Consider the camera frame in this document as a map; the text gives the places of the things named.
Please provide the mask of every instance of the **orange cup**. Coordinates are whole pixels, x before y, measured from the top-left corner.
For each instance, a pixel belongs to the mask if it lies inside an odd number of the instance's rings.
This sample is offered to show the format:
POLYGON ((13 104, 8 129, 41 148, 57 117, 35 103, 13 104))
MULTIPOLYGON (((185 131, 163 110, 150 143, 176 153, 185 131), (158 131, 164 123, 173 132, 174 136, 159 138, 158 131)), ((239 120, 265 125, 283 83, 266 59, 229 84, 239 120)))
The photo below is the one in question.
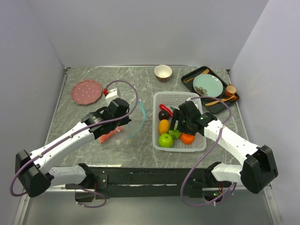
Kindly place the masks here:
POLYGON ((235 95, 235 93, 236 93, 236 88, 233 85, 229 84, 225 89, 225 95, 227 97, 231 97, 235 95))

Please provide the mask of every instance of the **orange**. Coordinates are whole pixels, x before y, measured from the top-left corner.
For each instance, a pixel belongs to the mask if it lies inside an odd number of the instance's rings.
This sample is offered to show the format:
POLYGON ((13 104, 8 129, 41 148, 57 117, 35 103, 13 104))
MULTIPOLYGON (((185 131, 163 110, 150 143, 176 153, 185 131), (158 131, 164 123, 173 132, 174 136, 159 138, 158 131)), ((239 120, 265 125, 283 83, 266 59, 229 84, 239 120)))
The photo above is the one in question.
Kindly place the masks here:
POLYGON ((185 144, 191 144, 195 140, 195 135, 181 134, 180 140, 185 144))

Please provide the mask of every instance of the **green apple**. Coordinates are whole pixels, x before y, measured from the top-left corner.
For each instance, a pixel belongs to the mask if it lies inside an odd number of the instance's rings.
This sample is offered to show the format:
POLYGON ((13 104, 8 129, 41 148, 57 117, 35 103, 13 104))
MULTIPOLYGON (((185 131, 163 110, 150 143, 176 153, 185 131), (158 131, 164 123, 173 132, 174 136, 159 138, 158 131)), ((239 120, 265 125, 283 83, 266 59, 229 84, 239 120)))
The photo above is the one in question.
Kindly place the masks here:
POLYGON ((180 138, 181 132, 177 130, 177 126, 176 126, 174 130, 169 130, 169 135, 171 135, 172 138, 175 140, 180 138))
POLYGON ((158 143, 160 147, 171 148, 174 144, 174 140, 171 135, 162 134, 158 139, 158 143))

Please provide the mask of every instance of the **pink plate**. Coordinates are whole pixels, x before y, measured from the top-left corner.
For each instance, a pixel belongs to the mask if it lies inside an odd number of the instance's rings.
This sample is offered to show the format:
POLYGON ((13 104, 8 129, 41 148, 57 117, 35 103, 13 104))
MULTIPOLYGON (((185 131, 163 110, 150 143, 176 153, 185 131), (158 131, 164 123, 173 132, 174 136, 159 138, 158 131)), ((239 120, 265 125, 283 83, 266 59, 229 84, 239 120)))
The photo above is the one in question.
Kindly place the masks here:
POLYGON ((79 105, 92 104, 101 97, 101 94, 101 84, 94 80, 80 81, 71 91, 73 101, 79 105))

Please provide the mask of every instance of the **white wall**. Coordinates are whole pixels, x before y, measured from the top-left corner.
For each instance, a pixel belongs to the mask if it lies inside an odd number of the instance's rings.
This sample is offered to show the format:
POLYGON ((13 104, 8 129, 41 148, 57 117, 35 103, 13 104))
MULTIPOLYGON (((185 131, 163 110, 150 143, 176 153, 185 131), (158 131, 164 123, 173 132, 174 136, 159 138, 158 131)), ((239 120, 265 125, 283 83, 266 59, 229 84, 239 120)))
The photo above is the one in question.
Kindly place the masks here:
POLYGON ((251 141, 269 145, 272 182, 287 225, 300 224, 300 1, 270 0, 232 68, 251 141))
POLYGON ((28 0, 65 67, 231 68, 268 0, 28 0))
MULTIPOLYGON (((0 7, 0 224, 12 224, 20 198, 9 194, 15 155, 44 144, 64 69, 24 0, 0 7)), ((21 192, 16 183, 15 191, 21 192)))

